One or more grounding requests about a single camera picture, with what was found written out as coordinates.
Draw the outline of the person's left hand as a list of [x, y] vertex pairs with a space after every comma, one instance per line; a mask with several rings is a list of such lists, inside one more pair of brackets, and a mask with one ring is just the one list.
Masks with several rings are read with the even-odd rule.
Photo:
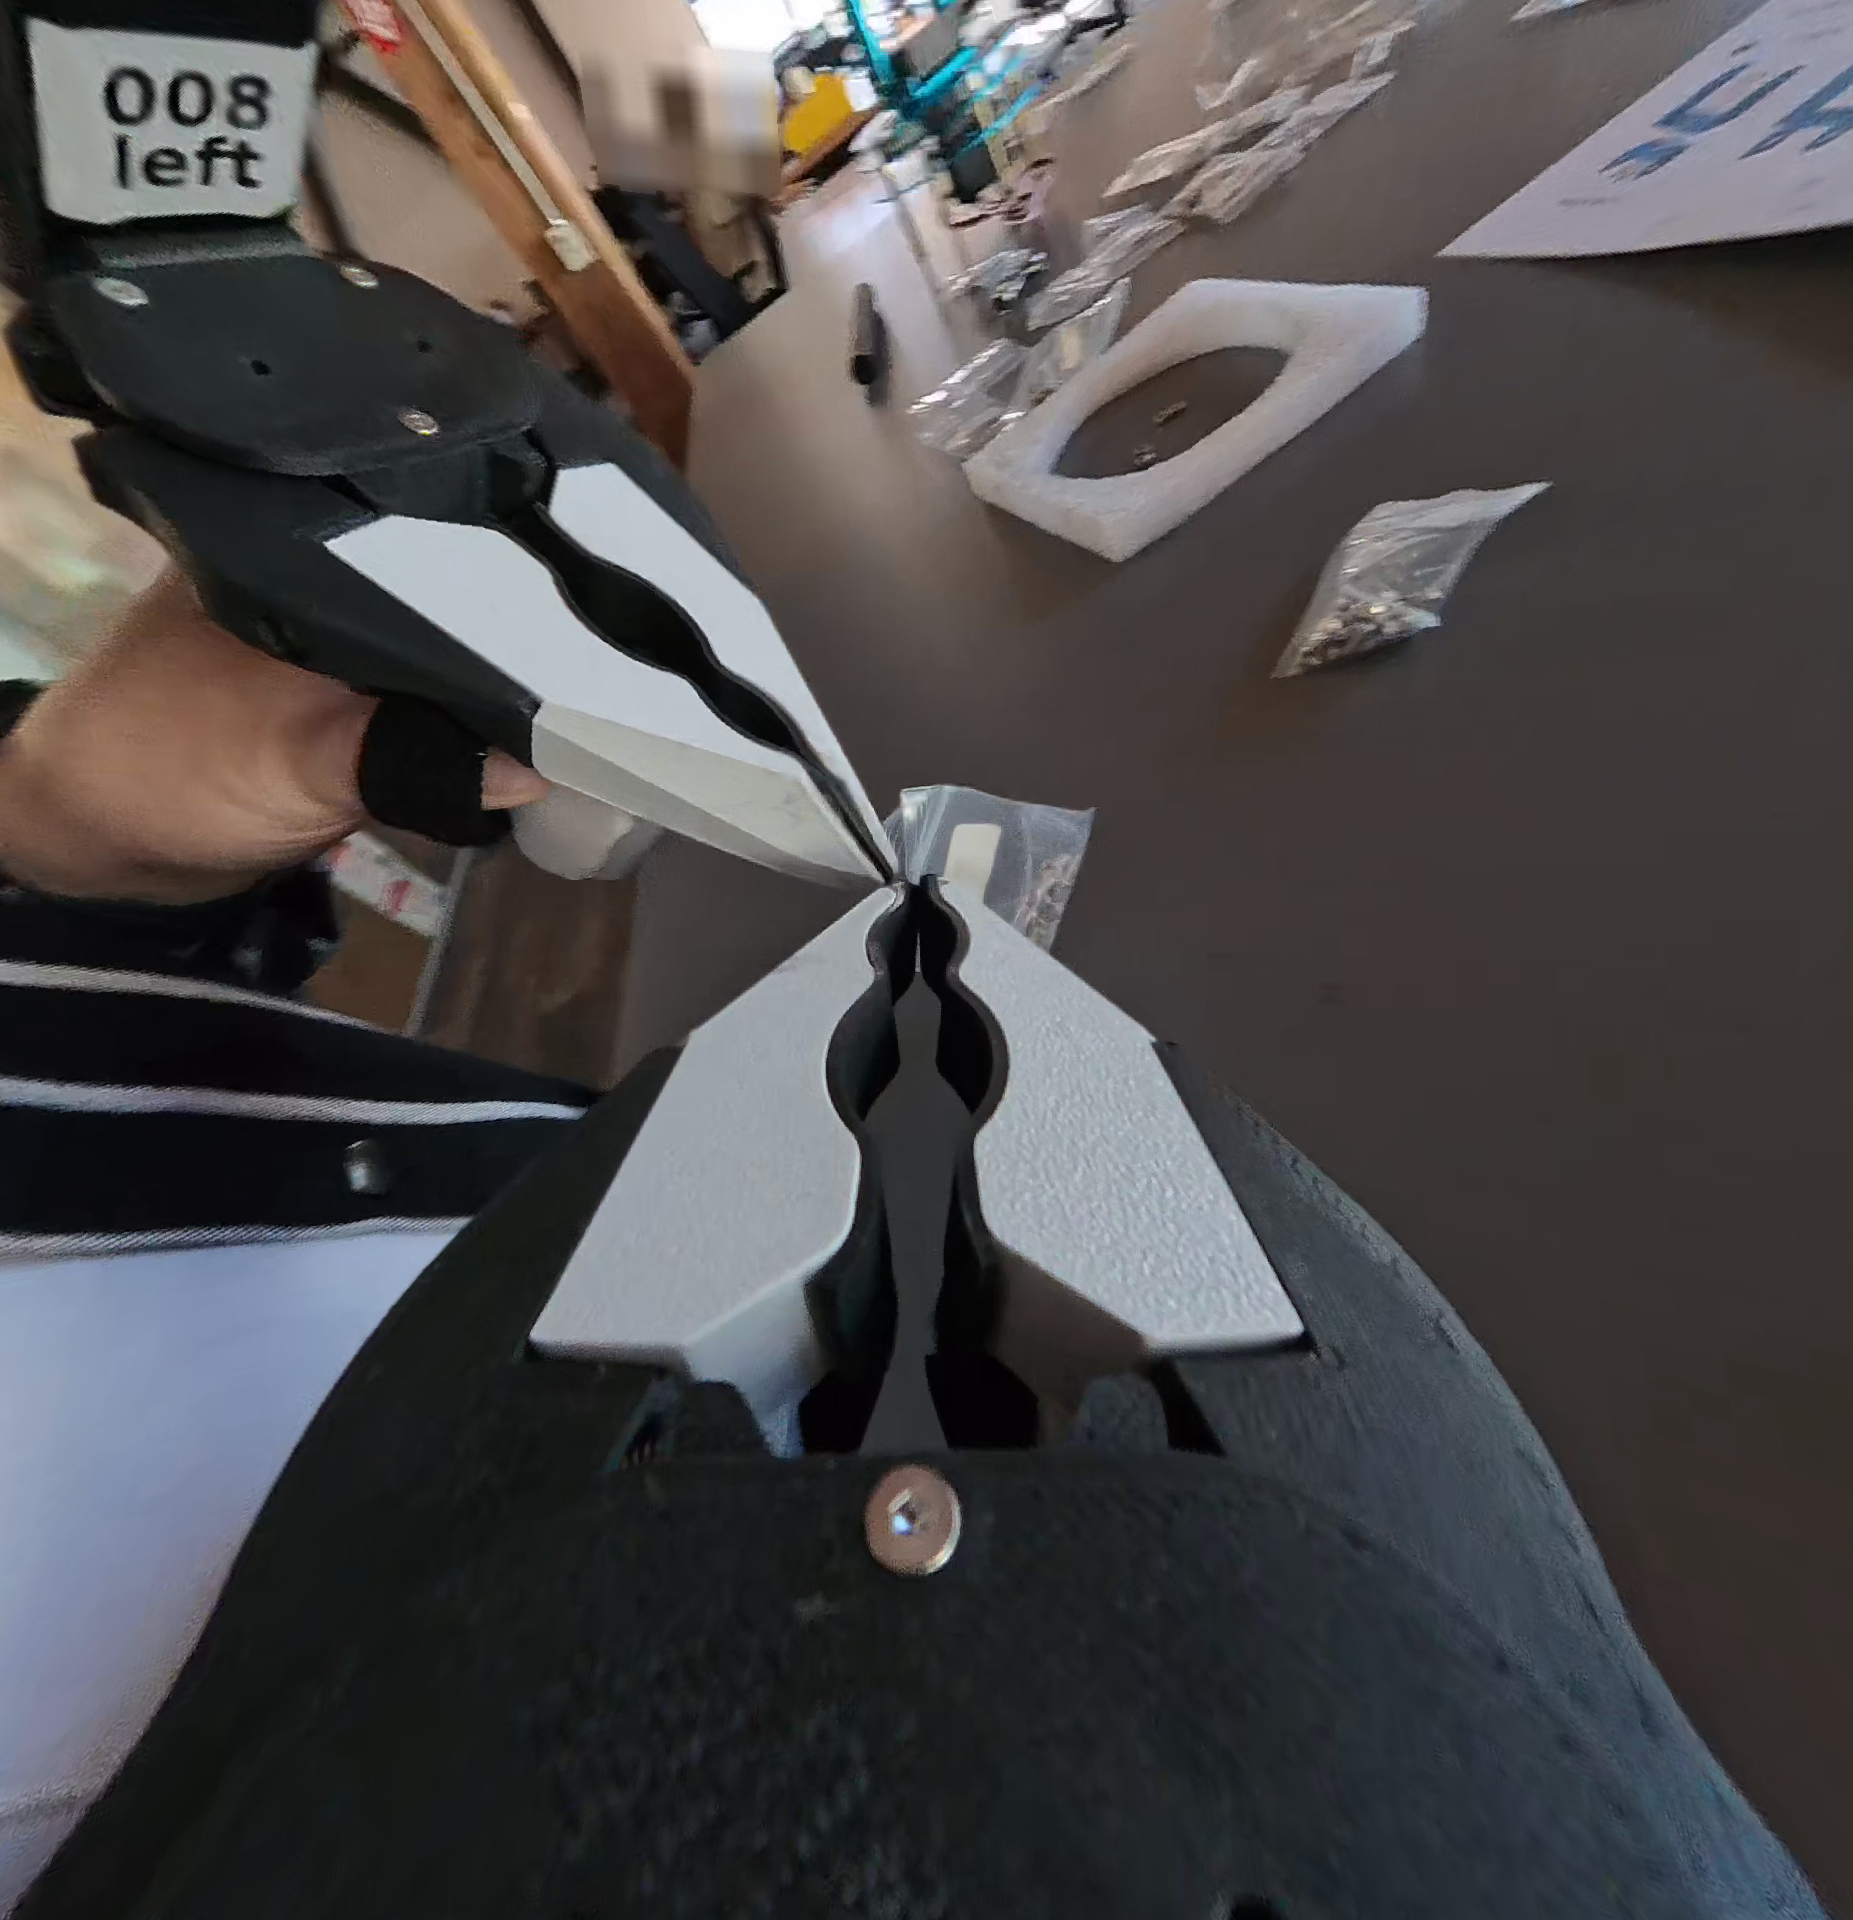
[[376, 710], [225, 633], [169, 567], [0, 736], [0, 872], [51, 897], [241, 896], [367, 826]]

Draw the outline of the clear bag of many screws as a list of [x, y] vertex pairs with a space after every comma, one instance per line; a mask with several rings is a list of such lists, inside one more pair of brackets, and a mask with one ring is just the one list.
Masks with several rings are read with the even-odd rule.
[[1284, 181], [1307, 148], [1297, 122], [1262, 128], [1251, 142], [1225, 132], [1186, 133], [1127, 161], [1105, 181], [1103, 199], [1167, 225], [1229, 225]]

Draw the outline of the long clear parts bag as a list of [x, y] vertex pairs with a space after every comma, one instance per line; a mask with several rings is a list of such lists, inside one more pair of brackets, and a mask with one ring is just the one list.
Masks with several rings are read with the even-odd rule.
[[1271, 148], [1273, 154], [1294, 148], [1306, 154], [1344, 120], [1379, 97], [1392, 81], [1392, 73], [1366, 73], [1357, 78], [1326, 84], [1317, 93], [1307, 88], [1279, 88], [1249, 108], [1230, 114], [1229, 120], [1209, 126], [1195, 137], [1195, 156], [1209, 161], [1249, 148]]

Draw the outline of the flat clear labelled bag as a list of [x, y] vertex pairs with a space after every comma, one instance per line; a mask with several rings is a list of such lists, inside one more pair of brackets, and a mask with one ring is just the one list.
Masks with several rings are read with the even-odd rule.
[[967, 463], [982, 451], [1023, 408], [1029, 346], [993, 341], [907, 408], [913, 438], [931, 451]]

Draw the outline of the dark desk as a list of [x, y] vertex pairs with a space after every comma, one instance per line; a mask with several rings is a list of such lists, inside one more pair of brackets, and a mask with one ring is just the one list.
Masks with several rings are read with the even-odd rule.
[[[1853, 1916], [1853, 231], [1447, 263], [1753, 7], [1510, 13], [1424, 18], [1294, 181], [1144, 264], [1133, 318], [1206, 276], [1431, 289], [1145, 555], [913, 439], [970, 344], [864, 176], [787, 213], [787, 300], [697, 370], [691, 484], [880, 800], [1098, 808], [1063, 959], [1431, 1271]], [[1441, 628], [1271, 676], [1375, 506], [1520, 484]]]

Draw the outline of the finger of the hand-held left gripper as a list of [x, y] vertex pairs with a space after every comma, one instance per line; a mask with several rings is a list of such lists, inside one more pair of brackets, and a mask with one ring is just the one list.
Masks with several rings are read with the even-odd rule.
[[764, 603], [700, 559], [672, 578], [742, 650], [714, 687], [613, 645], [554, 566], [491, 526], [376, 517], [326, 551], [531, 705], [534, 771], [700, 846], [814, 881], [891, 881], [891, 846]]
[[541, 778], [764, 868], [895, 868], [767, 604], [626, 467], [557, 472], [528, 551], [585, 629], [540, 696]]

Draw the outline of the wooden post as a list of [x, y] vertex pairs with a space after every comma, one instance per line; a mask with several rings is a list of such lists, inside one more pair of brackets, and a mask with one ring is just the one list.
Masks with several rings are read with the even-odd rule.
[[672, 467], [688, 465], [696, 368], [635, 263], [463, 4], [397, 4], [387, 69], [584, 363]]

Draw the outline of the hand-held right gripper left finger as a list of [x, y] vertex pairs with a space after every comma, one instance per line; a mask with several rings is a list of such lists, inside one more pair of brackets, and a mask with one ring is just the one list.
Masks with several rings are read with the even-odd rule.
[[895, 1286], [870, 1113], [900, 1067], [907, 886], [853, 904], [700, 1023], [531, 1343], [735, 1388], [778, 1455], [866, 1423]]

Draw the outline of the flat labelled screw bag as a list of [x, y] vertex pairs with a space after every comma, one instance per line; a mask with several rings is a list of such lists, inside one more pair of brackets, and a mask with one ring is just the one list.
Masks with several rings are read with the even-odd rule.
[[1520, 484], [1375, 506], [1326, 559], [1271, 676], [1303, 679], [1441, 628], [1484, 544], [1547, 490]]

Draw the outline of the puffy clear screw bag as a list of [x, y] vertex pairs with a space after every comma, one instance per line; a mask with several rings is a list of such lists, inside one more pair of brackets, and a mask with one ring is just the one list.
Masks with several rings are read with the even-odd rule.
[[1101, 296], [1042, 335], [1023, 363], [1023, 386], [1034, 396], [1057, 394], [1093, 365], [1123, 335], [1130, 302], [1130, 278], [1117, 278]]

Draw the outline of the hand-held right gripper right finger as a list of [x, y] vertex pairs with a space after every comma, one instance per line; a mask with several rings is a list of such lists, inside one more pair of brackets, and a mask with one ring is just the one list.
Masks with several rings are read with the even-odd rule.
[[954, 1451], [1034, 1451], [1101, 1382], [1306, 1342], [1145, 1025], [949, 878], [922, 886], [922, 976], [967, 1115], [924, 1355]]

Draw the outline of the white foam frame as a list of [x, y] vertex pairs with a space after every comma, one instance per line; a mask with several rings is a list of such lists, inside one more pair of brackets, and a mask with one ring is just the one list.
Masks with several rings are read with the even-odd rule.
[[[1422, 344], [1431, 289], [1195, 278], [967, 460], [984, 506], [1110, 566], [1145, 551]], [[1066, 477], [1059, 456], [1112, 400], [1186, 363], [1256, 348], [1279, 370], [1249, 408], [1157, 467]]]

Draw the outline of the labelled bag of dark screws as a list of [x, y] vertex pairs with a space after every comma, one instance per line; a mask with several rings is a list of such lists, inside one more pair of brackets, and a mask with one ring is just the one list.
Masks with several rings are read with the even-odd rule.
[[907, 786], [886, 830], [907, 881], [982, 897], [1042, 951], [1057, 949], [1098, 808], [996, 797], [973, 786]]

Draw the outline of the small labelled clear bag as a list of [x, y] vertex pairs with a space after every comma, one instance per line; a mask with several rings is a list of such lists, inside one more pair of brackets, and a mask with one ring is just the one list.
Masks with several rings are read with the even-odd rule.
[[1183, 237], [1183, 231], [1183, 219], [1175, 219], [1157, 207], [1105, 213], [1081, 227], [1081, 272], [1087, 281], [1114, 283], [1133, 276], [1157, 254], [1167, 249], [1179, 237]]

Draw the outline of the open instruction booklet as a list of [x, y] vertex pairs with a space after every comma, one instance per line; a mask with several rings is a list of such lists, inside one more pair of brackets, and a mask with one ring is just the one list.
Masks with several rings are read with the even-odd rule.
[[1764, 4], [1441, 258], [1600, 258], [1833, 227], [1853, 227], [1853, 4]]

